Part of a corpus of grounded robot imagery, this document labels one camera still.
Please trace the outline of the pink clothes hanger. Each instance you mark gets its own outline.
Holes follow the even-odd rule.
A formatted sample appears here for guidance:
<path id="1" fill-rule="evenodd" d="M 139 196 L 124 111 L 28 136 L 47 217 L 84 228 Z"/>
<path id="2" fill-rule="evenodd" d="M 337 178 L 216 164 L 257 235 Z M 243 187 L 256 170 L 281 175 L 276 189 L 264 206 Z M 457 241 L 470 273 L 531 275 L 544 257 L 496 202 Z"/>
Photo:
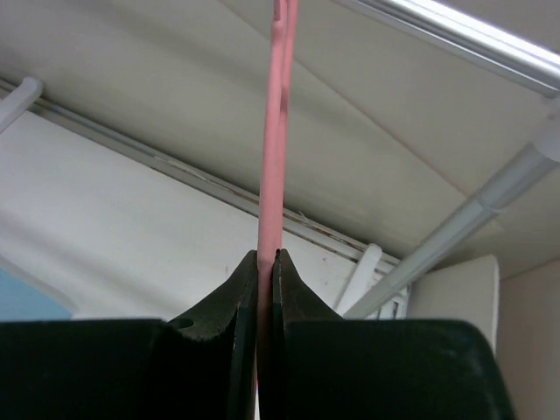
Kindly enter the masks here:
<path id="1" fill-rule="evenodd" d="M 282 247 L 284 180 L 297 1 L 275 1 L 270 29 L 269 79 L 262 146 L 257 239 L 257 384 L 261 419 L 273 419 L 272 270 Z"/>

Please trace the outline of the light blue trousers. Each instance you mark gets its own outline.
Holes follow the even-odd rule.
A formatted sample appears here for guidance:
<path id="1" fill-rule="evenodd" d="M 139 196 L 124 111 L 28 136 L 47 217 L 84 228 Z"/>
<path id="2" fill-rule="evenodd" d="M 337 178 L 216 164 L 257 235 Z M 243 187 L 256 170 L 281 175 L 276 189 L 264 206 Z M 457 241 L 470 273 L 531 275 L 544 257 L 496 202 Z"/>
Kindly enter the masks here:
<path id="1" fill-rule="evenodd" d="M 2 322 L 68 320 L 71 312 L 29 284 L 1 270 Z"/>

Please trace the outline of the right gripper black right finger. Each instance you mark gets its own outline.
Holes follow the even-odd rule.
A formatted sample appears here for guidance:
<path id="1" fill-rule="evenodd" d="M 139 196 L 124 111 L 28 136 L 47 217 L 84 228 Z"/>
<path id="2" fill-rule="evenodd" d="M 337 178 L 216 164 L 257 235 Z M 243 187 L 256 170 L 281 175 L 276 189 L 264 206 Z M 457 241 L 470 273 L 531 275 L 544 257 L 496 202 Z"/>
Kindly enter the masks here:
<path id="1" fill-rule="evenodd" d="M 305 282 L 279 249 L 262 301 L 262 418 L 319 419 L 321 393 L 333 382 L 320 334 L 342 317 Z"/>

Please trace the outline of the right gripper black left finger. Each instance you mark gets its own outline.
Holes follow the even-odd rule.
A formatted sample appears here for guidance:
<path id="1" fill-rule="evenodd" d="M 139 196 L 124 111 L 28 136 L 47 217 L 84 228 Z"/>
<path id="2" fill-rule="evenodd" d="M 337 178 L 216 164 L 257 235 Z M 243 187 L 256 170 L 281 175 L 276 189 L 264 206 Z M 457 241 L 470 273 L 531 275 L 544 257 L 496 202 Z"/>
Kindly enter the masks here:
<path id="1" fill-rule="evenodd" d="M 256 252 L 167 322 L 148 371 L 150 419 L 252 419 L 256 411 Z"/>

